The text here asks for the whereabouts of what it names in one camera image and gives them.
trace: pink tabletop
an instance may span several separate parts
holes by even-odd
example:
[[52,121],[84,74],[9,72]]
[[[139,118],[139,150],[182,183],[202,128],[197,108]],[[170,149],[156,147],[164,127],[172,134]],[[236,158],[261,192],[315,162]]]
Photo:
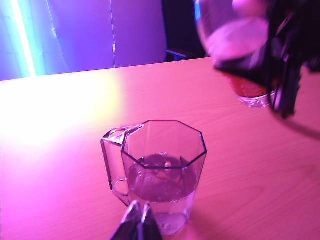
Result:
[[126,207],[100,138],[146,120],[203,132],[189,223],[166,240],[320,239],[320,75],[296,115],[239,103],[209,58],[0,82],[1,239],[107,240]]

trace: clear liquid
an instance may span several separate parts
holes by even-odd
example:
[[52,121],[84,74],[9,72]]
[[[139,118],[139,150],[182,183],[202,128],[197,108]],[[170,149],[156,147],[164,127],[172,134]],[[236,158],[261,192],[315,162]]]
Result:
[[[154,154],[144,158],[151,167],[179,166],[181,160]],[[127,174],[129,197],[141,204],[149,201],[160,232],[175,234],[189,220],[198,184],[193,166],[185,169],[145,169],[134,163]]]

